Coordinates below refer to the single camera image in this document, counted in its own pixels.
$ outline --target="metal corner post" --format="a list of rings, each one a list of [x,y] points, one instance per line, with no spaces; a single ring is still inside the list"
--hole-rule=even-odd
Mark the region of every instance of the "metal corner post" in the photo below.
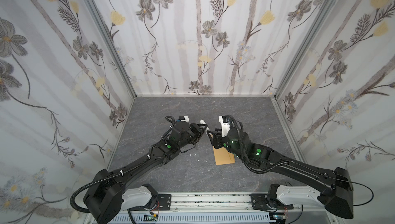
[[[292,59],[291,63],[289,64],[288,69],[285,71],[283,74],[283,77],[280,81],[279,87],[277,88],[276,91],[276,98],[282,95],[284,92],[286,86],[288,85],[289,81],[294,75],[295,70],[297,69],[300,61],[302,60],[304,54],[307,52],[309,49],[310,44],[312,43],[313,39],[319,32],[319,29],[321,28],[322,24],[324,23],[326,17],[328,16],[329,12],[333,8],[333,6],[336,4],[337,0],[325,0],[324,3],[322,4],[321,9],[319,9],[317,17],[314,19],[313,24],[309,28],[303,43],[300,45],[299,49],[295,53],[294,58]]]
[[[125,68],[122,65],[122,61],[119,58],[118,53],[116,52],[116,48],[114,46],[113,40],[111,39],[111,35],[108,32],[108,29],[106,28],[106,24],[103,21],[103,18],[100,15],[100,12],[94,2],[94,0],[84,0],[85,4],[88,6],[89,12],[91,13],[91,16],[93,17],[93,20],[99,29],[99,32],[104,39],[107,48],[110,50],[110,54],[113,57],[116,68],[118,69],[119,73],[121,74],[121,77],[126,85],[126,88],[128,89],[129,94],[131,95],[132,98],[136,98],[137,94],[134,91],[134,88],[129,80],[129,76],[125,71]]]

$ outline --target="gray marble tabletop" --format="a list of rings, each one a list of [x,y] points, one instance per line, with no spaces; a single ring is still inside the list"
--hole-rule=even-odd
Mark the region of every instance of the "gray marble tabletop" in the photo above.
[[[125,124],[110,170],[123,167],[148,152],[169,128],[165,116],[201,119],[211,130],[220,128],[218,116],[233,115],[244,125],[252,142],[271,147],[294,158],[291,147],[269,97],[137,97]],[[180,154],[163,167],[150,171],[131,188],[150,183],[158,192],[254,192],[270,184],[301,183],[280,175],[250,172],[236,158],[234,164],[215,165],[213,147],[204,135],[196,148]]]

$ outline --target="flower center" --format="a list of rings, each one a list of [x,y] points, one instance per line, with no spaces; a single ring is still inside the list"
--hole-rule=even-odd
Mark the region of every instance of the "flower center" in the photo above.
[[[3,41],[11,42],[11,39],[10,39],[9,37],[7,37],[7,36],[4,36],[4,37],[3,37]]]
[[[29,201],[29,197],[22,198],[22,203],[27,203]]]

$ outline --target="floral wallpaper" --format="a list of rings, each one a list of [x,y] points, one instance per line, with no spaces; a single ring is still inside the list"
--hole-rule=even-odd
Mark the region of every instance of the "floral wallpaper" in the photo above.
[[[277,96],[307,161],[372,188],[346,223],[393,223],[395,0],[338,0]],[[370,198],[354,185],[354,204]]]
[[[83,0],[0,1],[3,223],[83,223],[69,197],[108,166],[132,103],[112,64]]]
[[[95,2],[138,94],[195,96],[274,95],[324,0]]]

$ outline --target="wall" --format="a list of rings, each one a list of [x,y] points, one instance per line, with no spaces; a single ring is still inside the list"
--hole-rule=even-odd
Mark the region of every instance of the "wall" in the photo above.
[[[83,0],[0,0],[0,215],[82,223],[132,99]]]
[[[347,168],[371,203],[346,223],[393,223],[395,0],[338,0],[284,93],[308,163]],[[354,184],[354,203],[369,200]]]
[[[274,94],[324,0],[95,0],[138,94]]]

